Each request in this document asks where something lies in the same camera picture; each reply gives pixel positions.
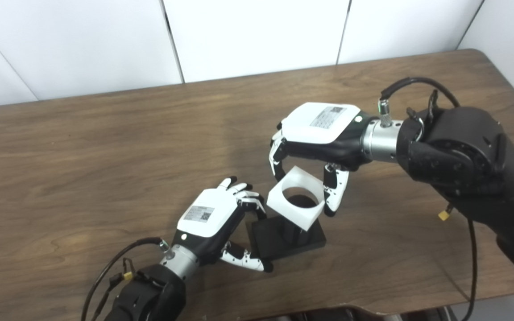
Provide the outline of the white and black left hand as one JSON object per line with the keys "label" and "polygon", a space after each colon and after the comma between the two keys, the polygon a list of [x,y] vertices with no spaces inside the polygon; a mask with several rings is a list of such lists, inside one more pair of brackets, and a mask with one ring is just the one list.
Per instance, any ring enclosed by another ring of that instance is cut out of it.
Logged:
{"label": "white and black left hand", "polygon": [[177,223],[172,241],[173,258],[163,264],[178,276],[189,276],[197,268],[218,260],[255,270],[273,272],[273,264],[230,240],[246,213],[259,221],[267,218],[265,199],[248,183],[226,177],[217,187],[204,189]]}

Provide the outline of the white and black right hand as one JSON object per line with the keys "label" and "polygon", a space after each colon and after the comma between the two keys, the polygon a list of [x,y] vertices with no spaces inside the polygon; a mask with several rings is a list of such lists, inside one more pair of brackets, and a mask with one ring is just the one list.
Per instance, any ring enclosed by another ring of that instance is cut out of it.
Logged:
{"label": "white and black right hand", "polygon": [[334,217],[349,173],[371,162],[362,140],[375,119],[353,104],[302,104],[277,125],[271,139],[269,164],[275,179],[284,178],[283,160],[289,156],[324,162],[324,213]]}

